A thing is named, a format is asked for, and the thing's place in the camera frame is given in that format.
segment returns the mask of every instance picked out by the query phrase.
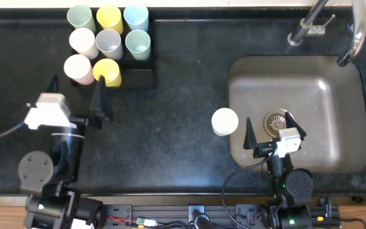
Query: light blue cup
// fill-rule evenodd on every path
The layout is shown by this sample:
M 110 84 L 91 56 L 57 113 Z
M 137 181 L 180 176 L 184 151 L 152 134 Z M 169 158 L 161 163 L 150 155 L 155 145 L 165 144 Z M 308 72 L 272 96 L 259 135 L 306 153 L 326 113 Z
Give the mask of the light blue cup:
M 129 32 L 125 38 L 125 45 L 135 60 L 147 60 L 151 55 L 151 37 L 145 31 Z
M 127 6 L 124 10 L 124 18 L 132 31 L 137 29 L 148 31 L 149 12 L 143 4 Z

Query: wooden floor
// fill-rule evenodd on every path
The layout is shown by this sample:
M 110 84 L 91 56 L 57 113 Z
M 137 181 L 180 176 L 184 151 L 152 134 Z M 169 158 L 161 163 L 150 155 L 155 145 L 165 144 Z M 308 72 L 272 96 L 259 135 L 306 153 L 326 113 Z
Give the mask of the wooden floor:
M 366 206 L 340 206 L 342 218 L 362 218 L 366 221 Z M 24 207 L 0 207 L 0 229 L 24 229 Z M 362 223 L 343 223 L 345 229 L 362 229 Z

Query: cup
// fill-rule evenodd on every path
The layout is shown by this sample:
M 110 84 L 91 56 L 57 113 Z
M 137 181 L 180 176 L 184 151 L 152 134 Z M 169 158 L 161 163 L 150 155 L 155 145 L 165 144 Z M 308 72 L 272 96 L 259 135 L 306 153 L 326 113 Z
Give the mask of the cup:
M 119 60 L 123 55 L 121 36 L 112 29 L 104 29 L 95 38 L 97 48 L 108 58 Z
M 64 62 L 64 73 L 82 85 L 94 82 L 93 68 L 87 57 L 75 54 Z
M 124 10 L 124 18 L 131 30 L 140 29 L 147 32 L 149 28 L 149 12 L 143 4 L 127 6 Z
M 104 29 L 114 29 L 119 34 L 124 31 L 121 11 L 116 6 L 103 6 L 98 9 L 97 20 Z
M 216 110 L 211 118 L 213 131 L 218 136 L 232 134 L 238 127 L 238 116 L 229 108 Z
M 80 28 L 73 31 L 70 34 L 69 42 L 73 49 L 89 59 L 94 59 L 98 55 L 94 33 L 87 28 Z
M 119 87 L 122 82 L 118 64 L 111 59 L 99 60 L 94 65 L 93 75 L 97 81 L 103 76 L 107 87 Z
M 134 30 L 128 33 L 125 45 L 135 60 L 147 60 L 151 55 L 151 37 L 145 31 Z
M 67 12 L 67 20 L 74 28 L 87 28 L 95 32 L 93 13 L 88 6 L 73 6 Z

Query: white wall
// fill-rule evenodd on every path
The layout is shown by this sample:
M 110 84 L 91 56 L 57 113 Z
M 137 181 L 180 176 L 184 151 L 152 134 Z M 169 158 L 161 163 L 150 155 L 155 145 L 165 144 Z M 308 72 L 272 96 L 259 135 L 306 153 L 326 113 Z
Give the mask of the white wall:
M 316 2 L 317 0 L 0 0 L 0 8 L 70 8 L 76 4 L 91 7 L 115 4 L 125 7 L 133 3 L 152 7 L 312 6 Z M 329 0 L 327 6 L 351 6 L 351 0 Z

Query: white cup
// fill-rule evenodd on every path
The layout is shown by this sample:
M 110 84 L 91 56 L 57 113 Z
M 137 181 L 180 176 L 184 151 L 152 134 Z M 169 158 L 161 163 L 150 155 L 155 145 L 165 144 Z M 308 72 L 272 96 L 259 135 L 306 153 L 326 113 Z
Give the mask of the white cup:
M 238 127 L 238 116 L 229 108 L 216 110 L 211 118 L 214 133 L 218 136 L 232 134 Z
M 85 5 L 73 6 L 67 12 L 67 20 L 74 28 L 87 28 L 95 32 L 93 13 L 90 7 Z
M 64 73 L 82 85 L 94 82 L 93 68 L 87 57 L 75 54 L 64 62 Z
M 104 29 L 95 38 L 97 48 L 108 58 L 119 60 L 123 55 L 121 36 L 113 29 Z
M 87 28 L 80 28 L 73 31 L 70 34 L 69 42 L 73 49 L 89 59 L 94 59 L 98 55 L 94 33 Z
M 124 10 L 125 21 L 131 30 L 140 29 L 145 32 L 149 28 L 149 12 L 143 4 L 134 4 L 127 6 Z
M 125 45 L 135 60 L 147 60 L 151 55 L 151 37 L 145 31 L 129 32 L 125 38 Z

